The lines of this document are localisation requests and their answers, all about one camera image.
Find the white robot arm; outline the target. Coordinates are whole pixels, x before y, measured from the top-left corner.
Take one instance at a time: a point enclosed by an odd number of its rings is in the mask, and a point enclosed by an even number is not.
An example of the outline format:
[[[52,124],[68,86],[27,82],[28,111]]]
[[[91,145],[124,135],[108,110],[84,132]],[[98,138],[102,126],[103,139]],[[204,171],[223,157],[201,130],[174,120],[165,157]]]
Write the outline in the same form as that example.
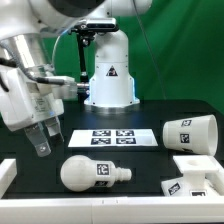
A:
[[[139,104],[128,69],[128,38],[118,16],[148,11],[153,0],[0,0],[0,115],[11,131],[24,130],[40,157],[48,140],[62,141],[63,101],[79,92],[84,105],[106,113]],[[76,33],[80,47],[95,43],[95,73],[80,81],[57,76],[43,40]]]

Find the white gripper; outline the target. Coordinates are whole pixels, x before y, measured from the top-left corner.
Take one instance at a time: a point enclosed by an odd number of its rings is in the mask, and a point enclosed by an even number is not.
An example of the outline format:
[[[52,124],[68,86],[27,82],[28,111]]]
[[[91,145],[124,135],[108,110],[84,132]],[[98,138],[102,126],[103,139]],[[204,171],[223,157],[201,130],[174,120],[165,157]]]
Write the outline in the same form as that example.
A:
[[[51,149],[42,124],[38,122],[46,120],[50,140],[54,144],[63,143],[60,121],[56,117],[64,112],[62,101],[55,99],[52,93],[41,96],[36,84],[26,82],[19,69],[0,66],[0,77],[9,89],[6,92],[0,86],[0,114],[4,123],[10,131],[26,127],[25,134],[37,155],[49,155]]]

